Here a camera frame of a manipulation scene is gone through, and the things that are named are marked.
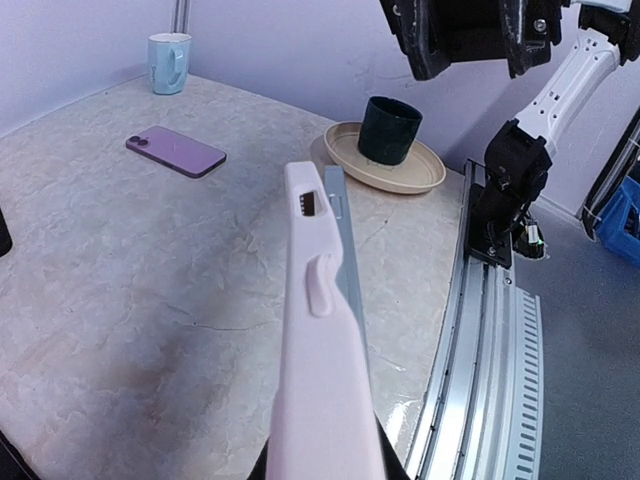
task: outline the gray floor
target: gray floor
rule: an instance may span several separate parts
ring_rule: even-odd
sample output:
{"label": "gray floor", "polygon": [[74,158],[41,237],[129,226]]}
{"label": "gray floor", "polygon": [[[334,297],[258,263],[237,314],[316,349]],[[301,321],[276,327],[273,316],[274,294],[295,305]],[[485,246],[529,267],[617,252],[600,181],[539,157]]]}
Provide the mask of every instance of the gray floor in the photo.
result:
{"label": "gray floor", "polygon": [[542,479],[640,479],[640,269],[534,211],[550,258],[516,262],[542,297]]}

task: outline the bolt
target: bolt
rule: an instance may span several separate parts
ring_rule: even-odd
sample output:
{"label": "bolt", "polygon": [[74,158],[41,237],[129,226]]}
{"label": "bolt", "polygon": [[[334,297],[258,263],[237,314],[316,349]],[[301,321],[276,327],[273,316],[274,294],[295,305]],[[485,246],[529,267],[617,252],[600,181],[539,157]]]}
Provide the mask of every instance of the bolt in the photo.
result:
{"label": "bolt", "polygon": [[533,28],[535,28],[538,33],[544,33],[547,31],[547,21],[544,18],[539,18],[533,22]]}

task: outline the blue plastic bin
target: blue plastic bin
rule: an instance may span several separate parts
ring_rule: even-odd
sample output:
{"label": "blue plastic bin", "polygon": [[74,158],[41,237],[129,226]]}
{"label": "blue plastic bin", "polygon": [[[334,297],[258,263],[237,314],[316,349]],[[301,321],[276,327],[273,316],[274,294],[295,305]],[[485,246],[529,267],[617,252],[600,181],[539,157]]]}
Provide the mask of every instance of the blue plastic bin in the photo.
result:
{"label": "blue plastic bin", "polygon": [[640,184],[627,177],[604,209],[596,231],[607,250],[640,267],[640,240],[625,230],[632,208],[640,211]]}

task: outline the cup on plate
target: cup on plate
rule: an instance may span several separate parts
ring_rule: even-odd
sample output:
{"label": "cup on plate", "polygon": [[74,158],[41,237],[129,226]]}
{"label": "cup on plate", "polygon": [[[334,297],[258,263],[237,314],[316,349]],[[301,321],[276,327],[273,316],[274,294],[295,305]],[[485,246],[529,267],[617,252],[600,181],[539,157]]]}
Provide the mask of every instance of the cup on plate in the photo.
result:
{"label": "cup on plate", "polygon": [[358,150],[383,165],[400,165],[409,153],[422,122],[411,105],[387,97],[371,97],[364,114]]}
{"label": "cup on plate", "polygon": [[173,95],[184,89],[189,72],[191,35],[158,33],[149,37],[149,80],[154,93]]}

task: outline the table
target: table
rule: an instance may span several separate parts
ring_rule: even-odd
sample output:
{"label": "table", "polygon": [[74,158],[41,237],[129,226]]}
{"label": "table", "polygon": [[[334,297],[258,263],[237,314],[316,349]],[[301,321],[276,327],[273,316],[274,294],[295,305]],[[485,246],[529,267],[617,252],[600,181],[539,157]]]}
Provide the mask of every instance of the table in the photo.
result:
{"label": "table", "polygon": [[[154,124],[227,164],[193,180],[124,148]],[[246,478],[277,386],[283,167],[326,164],[331,124],[197,77],[172,97],[137,79],[0,139],[15,243],[0,259],[0,428],[43,478]],[[419,197],[348,188],[374,403],[405,458],[462,180]]]}

